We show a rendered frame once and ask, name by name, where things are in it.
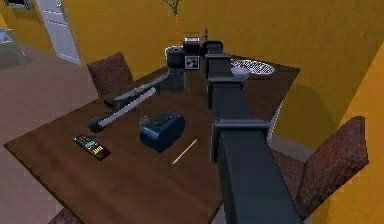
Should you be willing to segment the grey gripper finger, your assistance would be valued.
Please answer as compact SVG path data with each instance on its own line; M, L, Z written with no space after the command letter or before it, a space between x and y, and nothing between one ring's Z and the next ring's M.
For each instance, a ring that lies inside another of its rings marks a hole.
M168 73L161 75L160 77L153 79L149 83L142 84L112 100L105 100L104 103L112 108L113 110L117 110L118 108L122 108L125 105L128 105L134 99L137 99L142 93L148 91L152 87L158 86L162 81L166 80L169 77Z
M101 130L103 130L106 126L108 126L113 121L119 119L132 109L134 109L136 106L138 106L140 103L144 102L147 98L151 97L156 93L156 89L154 87L150 88L149 90L145 91L143 94L139 95L136 99L131 101L126 106L122 107L121 109L118 109L115 112L112 112L110 115L104 117L104 118L94 118L91 119L88 122L88 128L96 133Z

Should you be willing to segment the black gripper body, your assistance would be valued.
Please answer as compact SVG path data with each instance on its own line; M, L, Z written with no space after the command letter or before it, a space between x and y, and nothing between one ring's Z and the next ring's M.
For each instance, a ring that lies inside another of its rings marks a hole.
M182 91L184 89L185 55L181 46L171 46L165 50L168 71L160 82L161 90Z

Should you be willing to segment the red brown upholstered chair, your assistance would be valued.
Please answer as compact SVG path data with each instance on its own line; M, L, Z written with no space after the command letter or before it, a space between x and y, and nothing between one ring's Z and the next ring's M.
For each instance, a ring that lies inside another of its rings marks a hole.
M271 150L303 220L369 164L365 118L355 116L328 137L305 162Z
M89 63L87 68L99 96L133 82L132 73L121 52Z
M63 208L48 224L82 224L71 212Z

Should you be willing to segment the thin-stemmed house plant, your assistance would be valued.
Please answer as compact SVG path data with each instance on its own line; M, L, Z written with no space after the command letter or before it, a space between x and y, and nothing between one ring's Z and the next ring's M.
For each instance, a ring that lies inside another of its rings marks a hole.
M164 3L166 3L172 10L172 13L175 18L175 26L176 26L176 36L179 36L179 26L178 26L178 7L179 3L182 0L162 0Z

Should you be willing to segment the black remote control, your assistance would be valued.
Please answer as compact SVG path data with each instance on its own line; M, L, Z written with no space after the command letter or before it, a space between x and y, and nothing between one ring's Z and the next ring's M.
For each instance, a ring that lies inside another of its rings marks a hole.
M97 160L102 161L104 158L109 156L111 152L90 138L87 135L80 135L73 139L74 143L80 146L82 149L84 149L86 152L91 154L93 157L95 157Z

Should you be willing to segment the small pale bowl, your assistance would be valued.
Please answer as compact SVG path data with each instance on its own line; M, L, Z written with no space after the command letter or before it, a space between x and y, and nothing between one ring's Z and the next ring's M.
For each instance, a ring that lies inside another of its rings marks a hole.
M233 67L231 72L236 79L246 80L249 77L249 70L244 67Z

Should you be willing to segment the yellow pencil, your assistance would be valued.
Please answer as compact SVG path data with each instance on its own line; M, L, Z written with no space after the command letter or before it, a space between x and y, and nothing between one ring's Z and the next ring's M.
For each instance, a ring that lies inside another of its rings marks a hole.
M175 165L180 159L197 143L198 138L196 138L172 163L171 165Z

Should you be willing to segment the dark brown wooden table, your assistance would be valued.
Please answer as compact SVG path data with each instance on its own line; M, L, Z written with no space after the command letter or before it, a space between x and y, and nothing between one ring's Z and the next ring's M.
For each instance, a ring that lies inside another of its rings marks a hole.
M271 77L251 76L243 86L252 116L270 125L297 76L293 67L274 68ZM160 69L129 90L167 71ZM204 72L205 62L184 73L182 91L160 90L99 132L88 122L112 113L100 99L10 141L7 149L83 224L210 224L218 210L224 211L224 198L218 165L210 161L213 112ZM185 128L157 153L140 141L139 121L166 111L182 116ZM82 134L111 154L97 160L74 143Z

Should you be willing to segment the patterned white oval plate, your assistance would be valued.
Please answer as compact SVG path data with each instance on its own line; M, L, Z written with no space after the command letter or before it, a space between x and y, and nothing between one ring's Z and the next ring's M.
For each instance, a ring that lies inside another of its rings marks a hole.
M256 60L232 59L231 64L234 67L246 68L251 74L255 75L271 75L275 72L272 65Z

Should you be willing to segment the white room door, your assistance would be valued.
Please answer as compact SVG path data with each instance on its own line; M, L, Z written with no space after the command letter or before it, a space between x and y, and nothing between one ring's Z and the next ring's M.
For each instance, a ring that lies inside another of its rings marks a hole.
M80 65L81 60L67 22L63 0L35 0L56 55Z

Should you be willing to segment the dark framed wall picture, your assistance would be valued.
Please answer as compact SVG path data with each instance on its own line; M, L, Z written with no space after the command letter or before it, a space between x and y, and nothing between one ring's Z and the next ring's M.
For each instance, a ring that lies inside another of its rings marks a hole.
M11 8L31 9L30 0L3 0L5 5Z

